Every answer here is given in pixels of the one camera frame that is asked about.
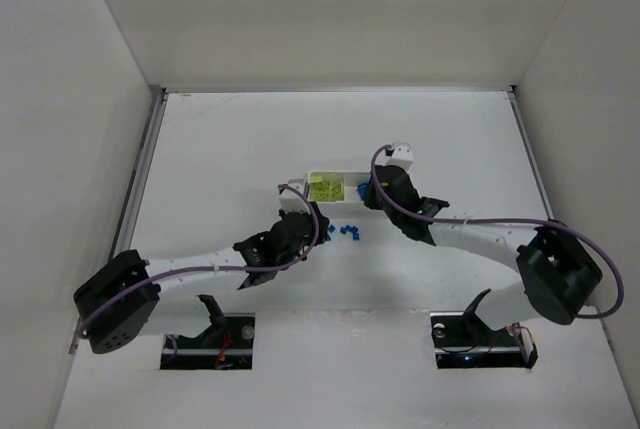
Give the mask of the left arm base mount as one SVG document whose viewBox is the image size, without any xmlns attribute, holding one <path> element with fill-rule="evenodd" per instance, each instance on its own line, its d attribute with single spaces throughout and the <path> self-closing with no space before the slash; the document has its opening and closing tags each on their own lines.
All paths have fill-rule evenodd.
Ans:
<svg viewBox="0 0 640 429">
<path fill-rule="evenodd" d="M 164 337 L 160 370 L 240 371 L 253 367 L 254 313 L 224 313 L 211 295 L 198 299 L 209 314 L 208 325 L 196 336 Z"/>
</svg>

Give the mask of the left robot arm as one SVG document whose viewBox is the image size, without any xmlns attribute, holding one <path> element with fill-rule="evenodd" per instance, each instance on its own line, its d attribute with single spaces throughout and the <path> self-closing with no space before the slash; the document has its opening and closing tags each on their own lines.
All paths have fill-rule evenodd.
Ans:
<svg viewBox="0 0 640 429">
<path fill-rule="evenodd" d="M 135 249 L 112 258 L 74 293 L 78 336 L 107 354 L 138 336 L 197 337 L 220 325 L 216 296 L 271 281 L 325 242 L 330 222 L 316 204 L 230 247 L 178 259 L 145 259 Z"/>
</svg>

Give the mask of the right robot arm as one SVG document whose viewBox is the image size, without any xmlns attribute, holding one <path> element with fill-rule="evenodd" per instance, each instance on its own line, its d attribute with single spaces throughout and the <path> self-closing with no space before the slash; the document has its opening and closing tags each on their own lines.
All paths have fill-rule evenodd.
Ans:
<svg viewBox="0 0 640 429">
<path fill-rule="evenodd" d="M 373 164 L 365 204 L 381 210 L 408 239 L 455 249 L 504 266 L 519 277 L 500 288 L 482 290 L 466 309 L 491 330 L 543 318 L 568 326 L 597 320 L 585 309 L 603 273 L 584 249 L 584 239 L 554 220 L 478 220 L 441 199 L 418 193 L 408 172 Z"/>
</svg>

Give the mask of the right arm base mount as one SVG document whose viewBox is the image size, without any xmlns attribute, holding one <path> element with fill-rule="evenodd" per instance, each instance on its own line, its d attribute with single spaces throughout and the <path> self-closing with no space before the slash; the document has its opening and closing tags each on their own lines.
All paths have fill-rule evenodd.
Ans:
<svg viewBox="0 0 640 429">
<path fill-rule="evenodd" d="M 438 369 L 531 370 L 539 359 L 531 331 L 519 323 L 490 329 L 476 311 L 490 290 L 482 291 L 464 311 L 432 312 L 431 337 Z"/>
</svg>

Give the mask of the blue lego pile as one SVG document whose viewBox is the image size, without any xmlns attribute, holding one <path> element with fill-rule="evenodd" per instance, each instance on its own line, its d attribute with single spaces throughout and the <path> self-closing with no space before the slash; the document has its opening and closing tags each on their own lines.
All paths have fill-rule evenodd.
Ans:
<svg viewBox="0 0 640 429">
<path fill-rule="evenodd" d="M 360 240 L 360 232 L 359 228 L 352 225 L 344 225 L 340 227 L 336 227 L 333 224 L 330 224 L 327 229 L 326 240 L 330 241 L 336 233 L 342 234 L 344 236 L 349 236 L 353 241 Z"/>
</svg>

